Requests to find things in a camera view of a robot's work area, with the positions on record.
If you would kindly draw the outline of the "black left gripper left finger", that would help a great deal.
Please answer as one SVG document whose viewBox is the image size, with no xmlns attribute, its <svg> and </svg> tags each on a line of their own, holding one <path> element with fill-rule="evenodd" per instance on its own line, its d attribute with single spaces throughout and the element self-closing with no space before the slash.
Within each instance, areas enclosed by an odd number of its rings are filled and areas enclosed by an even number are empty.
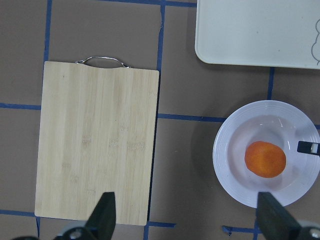
<svg viewBox="0 0 320 240">
<path fill-rule="evenodd" d="M 115 226 L 115 193 L 104 192 L 84 226 L 89 234 L 88 240 L 110 240 Z"/>
</svg>

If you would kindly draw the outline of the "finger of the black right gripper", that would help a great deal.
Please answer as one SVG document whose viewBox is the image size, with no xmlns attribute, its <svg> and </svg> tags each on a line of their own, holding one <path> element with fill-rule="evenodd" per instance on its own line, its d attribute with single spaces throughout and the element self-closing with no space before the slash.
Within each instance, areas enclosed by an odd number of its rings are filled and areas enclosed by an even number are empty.
<svg viewBox="0 0 320 240">
<path fill-rule="evenodd" d="M 297 152 L 310 155 L 320 154 L 320 144 L 315 142 L 299 141 Z"/>
</svg>

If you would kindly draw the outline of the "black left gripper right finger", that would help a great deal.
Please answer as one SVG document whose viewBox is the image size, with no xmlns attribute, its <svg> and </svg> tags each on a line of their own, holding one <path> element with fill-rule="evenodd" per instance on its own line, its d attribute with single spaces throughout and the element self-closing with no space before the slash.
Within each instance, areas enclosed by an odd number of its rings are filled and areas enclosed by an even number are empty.
<svg viewBox="0 0 320 240">
<path fill-rule="evenodd" d="M 258 193 L 256 220 L 267 240 L 295 240 L 302 229 L 298 221 L 270 192 Z"/>
</svg>

